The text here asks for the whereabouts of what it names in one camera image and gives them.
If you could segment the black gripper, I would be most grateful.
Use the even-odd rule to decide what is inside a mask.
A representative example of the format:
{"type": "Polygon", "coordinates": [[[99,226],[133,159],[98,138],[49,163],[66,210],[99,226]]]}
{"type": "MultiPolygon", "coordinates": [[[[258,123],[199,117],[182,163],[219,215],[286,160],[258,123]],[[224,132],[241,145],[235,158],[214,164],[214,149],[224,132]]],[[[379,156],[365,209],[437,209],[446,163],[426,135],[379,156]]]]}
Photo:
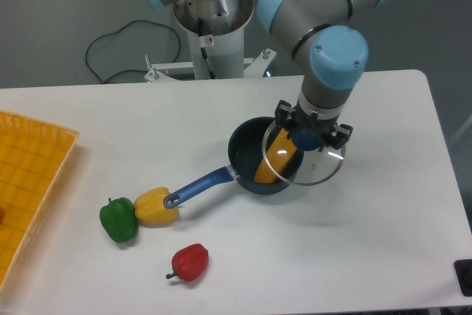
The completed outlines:
{"type": "Polygon", "coordinates": [[[319,152],[324,148],[343,148],[353,132],[353,126],[336,123],[337,116],[325,120],[317,113],[306,114],[300,106],[294,110],[284,100],[277,103],[274,118],[276,126],[286,131],[294,144],[320,144],[319,152]]]}

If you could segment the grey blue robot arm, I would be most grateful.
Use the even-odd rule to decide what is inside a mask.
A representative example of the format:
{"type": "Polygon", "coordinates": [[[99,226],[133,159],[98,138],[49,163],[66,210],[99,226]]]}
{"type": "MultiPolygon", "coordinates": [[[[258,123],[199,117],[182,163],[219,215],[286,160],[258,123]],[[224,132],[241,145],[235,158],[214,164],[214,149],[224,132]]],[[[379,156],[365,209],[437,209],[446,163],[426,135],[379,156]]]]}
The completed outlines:
{"type": "Polygon", "coordinates": [[[155,9],[173,6],[187,31],[198,78],[238,77],[243,45],[232,40],[256,15],[304,75],[296,105],[276,111],[295,146],[303,151],[341,148],[351,128],[337,119],[362,76],[369,50],[364,37],[345,25],[360,10],[386,0],[147,0],[155,9]]]}

